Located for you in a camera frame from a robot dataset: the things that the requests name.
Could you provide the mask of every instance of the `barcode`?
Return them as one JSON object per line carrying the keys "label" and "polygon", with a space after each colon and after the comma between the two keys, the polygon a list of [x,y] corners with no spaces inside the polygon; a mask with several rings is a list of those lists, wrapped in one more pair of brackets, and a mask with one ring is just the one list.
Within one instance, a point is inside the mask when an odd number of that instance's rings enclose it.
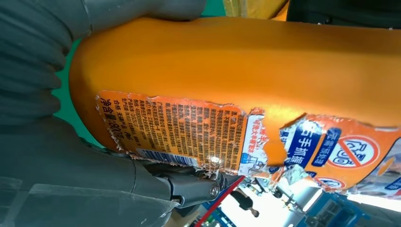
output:
{"label": "barcode", "polygon": [[153,151],[153,150],[146,150],[146,149],[136,149],[139,155],[144,158],[150,158],[153,160],[161,161],[161,162],[168,162],[168,163],[177,163],[184,166],[197,166],[198,162],[194,158],[185,157],[181,155],[173,155],[167,154],[163,152]]}

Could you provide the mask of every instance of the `white label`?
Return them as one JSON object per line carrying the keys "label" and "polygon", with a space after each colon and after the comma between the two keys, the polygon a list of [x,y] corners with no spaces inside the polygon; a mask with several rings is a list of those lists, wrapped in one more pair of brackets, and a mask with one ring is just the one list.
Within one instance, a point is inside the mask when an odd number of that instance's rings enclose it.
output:
{"label": "white label", "polygon": [[259,174],[266,167],[267,156],[263,146],[268,138],[266,128],[262,124],[263,118],[264,115],[248,116],[238,175]]}

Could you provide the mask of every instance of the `prohibition symbol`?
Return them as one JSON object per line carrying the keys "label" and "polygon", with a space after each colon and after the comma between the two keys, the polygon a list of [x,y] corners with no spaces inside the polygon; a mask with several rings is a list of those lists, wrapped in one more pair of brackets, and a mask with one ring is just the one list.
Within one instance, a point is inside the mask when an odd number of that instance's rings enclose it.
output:
{"label": "prohibition symbol", "polygon": [[372,164],[377,157],[379,146],[371,138],[345,136],[338,140],[327,163],[340,168],[359,168]]}
{"label": "prohibition symbol", "polygon": [[336,180],[333,178],[328,178],[328,177],[315,177],[314,180],[322,187],[329,187],[332,189],[343,189],[345,188],[345,183]]}

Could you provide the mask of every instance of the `metal screw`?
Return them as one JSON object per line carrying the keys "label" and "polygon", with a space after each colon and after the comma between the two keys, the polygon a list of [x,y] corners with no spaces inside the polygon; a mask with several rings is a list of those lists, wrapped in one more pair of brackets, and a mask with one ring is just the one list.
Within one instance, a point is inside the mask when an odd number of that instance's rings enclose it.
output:
{"label": "metal screw", "polygon": [[214,186],[212,187],[212,189],[210,190],[210,195],[211,195],[211,197],[212,197],[212,198],[216,198],[216,197],[218,196],[218,193],[219,193],[219,188],[218,188],[217,185],[214,185]]}

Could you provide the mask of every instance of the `person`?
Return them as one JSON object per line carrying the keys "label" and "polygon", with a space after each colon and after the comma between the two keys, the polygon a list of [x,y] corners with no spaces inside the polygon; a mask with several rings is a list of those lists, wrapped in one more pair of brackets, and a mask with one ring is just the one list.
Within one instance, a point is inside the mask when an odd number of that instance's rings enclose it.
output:
{"label": "person", "polygon": [[[76,40],[138,17],[184,23],[199,17],[205,4],[0,1],[1,226],[160,227],[167,222],[177,206],[169,182],[139,161],[99,152],[53,115],[61,108],[52,95],[61,87],[55,72],[65,67]],[[204,192],[210,196],[209,188]]]}
{"label": "person", "polygon": [[237,188],[230,193],[230,195],[237,200],[239,207],[243,210],[250,210],[252,215],[257,218],[259,217],[259,211],[253,208],[252,199],[247,196],[241,189]]}

